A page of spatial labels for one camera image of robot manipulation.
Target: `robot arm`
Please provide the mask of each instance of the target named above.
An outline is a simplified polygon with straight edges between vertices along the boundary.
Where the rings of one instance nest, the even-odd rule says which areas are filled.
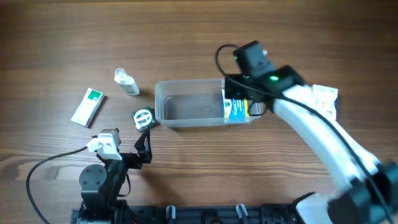
[[[78,219],[76,218],[77,223],[87,223],[90,220],[107,223],[108,220],[114,219],[119,220],[120,223],[131,223],[126,220],[134,218],[128,209],[127,202],[118,200],[118,197],[127,196],[119,193],[126,179],[130,187],[127,171],[141,169],[143,164],[150,164],[152,161],[150,132],[149,130],[143,132],[134,144],[137,149],[136,154],[119,153],[120,144],[117,128],[102,130],[97,138],[87,144],[89,151],[97,152],[96,156],[104,163],[104,166],[93,164],[86,167],[80,174],[79,183],[83,203]]]
[[[309,86],[295,85],[285,90],[283,94],[311,108],[315,108],[312,91]],[[350,182],[353,178],[358,178],[359,180],[366,178],[340,139],[321,119],[310,114],[306,109],[285,100],[275,100],[274,113],[295,129],[310,146],[326,166],[335,183],[335,187],[339,191],[344,192],[350,189]],[[376,166],[380,164],[379,160],[362,148],[336,121],[331,119],[329,121],[350,143],[367,170],[371,174],[375,174],[377,172]]]
[[[321,115],[322,112],[314,105],[312,91],[303,78],[290,66],[275,70],[259,42],[234,51],[240,75],[228,75],[221,69],[218,54],[223,47],[237,46],[224,45],[216,53],[216,65],[225,76],[226,98],[265,103],[321,159],[338,190],[333,197],[312,195],[299,202],[296,211],[302,221],[373,224],[387,218],[392,222],[388,213],[395,213],[398,208],[397,165],[382,165],[336,121],[312,114],[309,109]]]

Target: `small box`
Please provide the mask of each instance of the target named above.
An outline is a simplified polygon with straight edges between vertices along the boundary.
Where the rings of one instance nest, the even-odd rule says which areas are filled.
[[[153,109],[149,106],[131,113],[139,132],[157,125]]]
[[[333,120],[337,117],[338,89],[321,85],[312,86],[312,96],[315,104]]]
[[[222,90],[222,97],[225,122],[240,122],[249,118],[248,100],[227,99],[225,90]]]
[[[104,94],[102,92],[89,88],[79,107],[75,111],[75,114],[72,116],[71,121],[87,128],[103,98]]]

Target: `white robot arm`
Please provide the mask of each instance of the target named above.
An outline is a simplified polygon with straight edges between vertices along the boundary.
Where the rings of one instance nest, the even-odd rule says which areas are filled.
[[[309,86],[295,85],[283,92],[284,96],[316,109]],[[308,110],[285,100],[275,100],[274,113],[286,121],[326,166],[335,187],[346,192],[353,186],[353,179],[366,180],[366,176],[337,135],[317,116]],[[329,122],[343,135],[359,156],[370,174],[378,172],[379,160],[361,147],[336,121]],[[332,224],[327,212],[328,201],[335,196],[312,195],[296,206],[298,214],[305,223]]]
[[[223,71],[218,55],[224,47],[235,47],[239,75]],[[263,102],[286,121],[326,165],[337,193],[312,195],[296,206],[302,223],[374,224],[398,209],[398,166],[383,165],[361,147],[334,120],[317,109],[312,90],[290,66],[275,69],[262,45],[253,41],[242,47],[223,45],[216,52],[216,66],[225,76],[225,97]]]

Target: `transparent plastic container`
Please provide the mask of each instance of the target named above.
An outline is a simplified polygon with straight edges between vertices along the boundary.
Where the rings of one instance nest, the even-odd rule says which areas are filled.
[[[223,79],[161,81],[155,88],[156,120],[168,128],[248,124],[260,116],[245,121],[230,121],[223,117]],[[261,114],[256,103],[252,114]]]

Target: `hand sanitizer bottle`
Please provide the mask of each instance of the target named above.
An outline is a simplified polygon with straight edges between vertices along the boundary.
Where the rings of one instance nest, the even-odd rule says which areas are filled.
[[[123,68],[118,68],[114,71],[114,81],[127,96],[137,96],[139,94],[136,81]]]

